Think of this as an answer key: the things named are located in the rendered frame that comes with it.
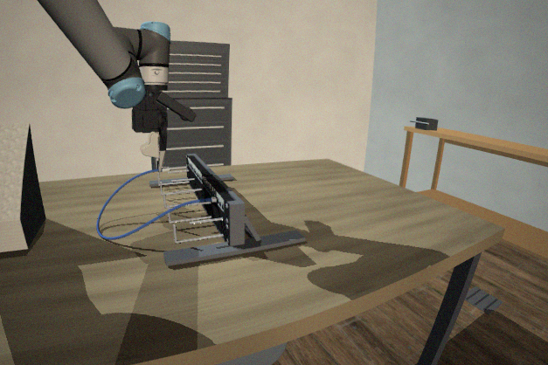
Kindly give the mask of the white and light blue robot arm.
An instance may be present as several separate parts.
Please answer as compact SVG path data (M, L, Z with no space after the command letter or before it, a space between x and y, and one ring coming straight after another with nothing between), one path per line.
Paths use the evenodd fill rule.
M144 85L169 83L167 24L144 22L139 30L113 27L98 0L38 2L105 84L114 106L135 107L145 97ZM197 116L191 108L163 92L156 101L176 112L183 121L194 121Z

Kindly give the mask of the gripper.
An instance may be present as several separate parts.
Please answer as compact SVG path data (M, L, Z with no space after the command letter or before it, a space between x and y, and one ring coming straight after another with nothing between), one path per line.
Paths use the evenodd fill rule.
M146 156L155 157L156 167L158 171L161 171L167 145L168 115L167 108L157 103L156 98L159 95L159 90L168 90L168 86L145 85L145 90L144 100L132 109L132 129L137 133L149 133L148 141L140 146L140 151ZM150 97L150 93L153 94L152 97Z

